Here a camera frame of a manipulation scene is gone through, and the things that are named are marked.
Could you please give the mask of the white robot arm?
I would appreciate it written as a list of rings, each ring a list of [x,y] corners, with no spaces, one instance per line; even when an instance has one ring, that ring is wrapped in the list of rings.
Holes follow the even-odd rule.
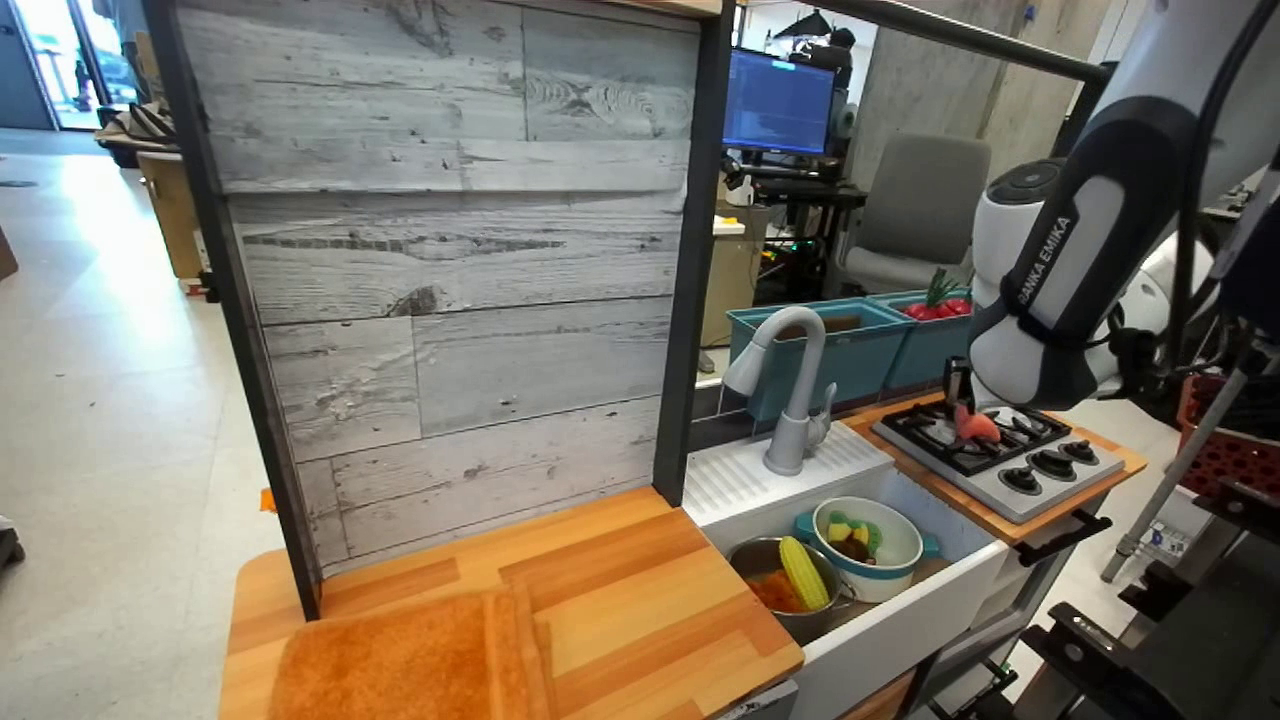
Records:
[[[1276,150],[1276,0],[1150,0],[1100,103],[979,294],[970,404],[1072,406],[1155,385],[1155,331],[1120,294],[1203,201]]]

